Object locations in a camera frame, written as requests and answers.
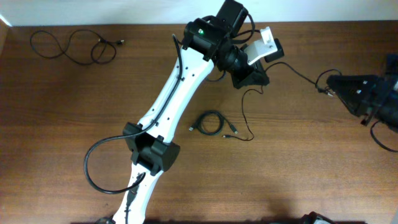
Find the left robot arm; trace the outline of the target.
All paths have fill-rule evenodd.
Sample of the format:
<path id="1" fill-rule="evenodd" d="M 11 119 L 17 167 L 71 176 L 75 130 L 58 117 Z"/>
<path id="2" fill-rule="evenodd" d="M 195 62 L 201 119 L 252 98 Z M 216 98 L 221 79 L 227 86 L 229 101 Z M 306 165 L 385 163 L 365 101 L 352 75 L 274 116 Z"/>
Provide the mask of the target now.
<path id="1" fill-rule="evenodd" d="M 229 72 L 233 85 L 269 83 L 259 59 L 276 52 L 270 27 L 259 30 L 262 38 L 246 45 L 240 28 L 248 10 L 236 1 L 225 1 L 216 16 L 189 22 L 183 40 L 176 42 L 177 61 L 159 96 L 138 123 L 127 123 L 123 134 L 132 151 L 129 186 L 120 208 L 98 223 L 143 223 L 150 196 L 160 176 L 169 170 L 179 152 L 173 143 L 178 122 L 202 81 L 214 68 Z"/>

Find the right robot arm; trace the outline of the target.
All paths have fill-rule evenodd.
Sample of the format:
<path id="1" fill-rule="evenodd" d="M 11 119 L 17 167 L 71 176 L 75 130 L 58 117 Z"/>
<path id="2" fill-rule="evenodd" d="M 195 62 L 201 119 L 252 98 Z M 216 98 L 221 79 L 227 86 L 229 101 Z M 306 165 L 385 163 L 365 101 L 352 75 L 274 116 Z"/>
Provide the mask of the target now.
<path id="1" fill-rule="evenodd" d="M 364 116 L 366 126 L 373 118 L 397 128 L 397 55 L 386 58 L 386 72 L 377 75 L 331 75 L 327 85 L 335 92 L 348 111 Z"/>

